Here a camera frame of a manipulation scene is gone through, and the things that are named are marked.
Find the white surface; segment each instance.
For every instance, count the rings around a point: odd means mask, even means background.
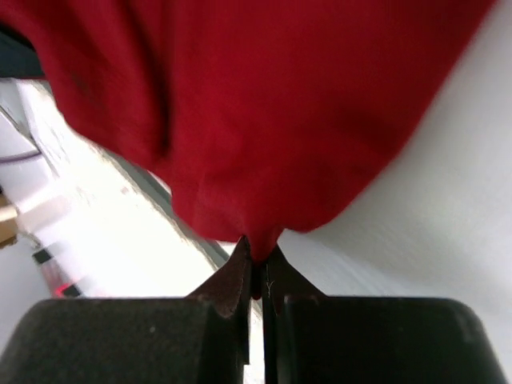
[[[32,253],[24,239],[0,250],[0,354],[25,312],[50,298]]]
[[[58,174],[54,188],[73,202],[69,215],[37,232],[57,243],[50,250],[66,272],[111,297],[183,296],[213,273],[196,244],[69,129],[46,90],[32,82],[18,88],[31,132]]]
[[[483,320],[512,379],[512,2],[502,1],[404,153],[284,252],[329,294],[439,296]]]

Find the red shirt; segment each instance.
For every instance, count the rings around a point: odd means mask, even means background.
[[[406,143],[493,0],[2,0],[77,132],[205,238],[337,216]]]

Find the white wall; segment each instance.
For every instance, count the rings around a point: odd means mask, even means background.
[[[25,312],[50,298],[32,253],[30,243],[23,239],[0,250],[0,353]]]

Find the red cloth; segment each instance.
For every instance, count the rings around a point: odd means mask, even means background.
[[[400,151],[493,0],[2,0],[80,134],[206,238],[337,216]]]

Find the red fabric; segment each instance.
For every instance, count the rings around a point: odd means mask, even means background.
[[[492,0],[2,0],[68,123],[200,235],[338,215],[400,151]]]

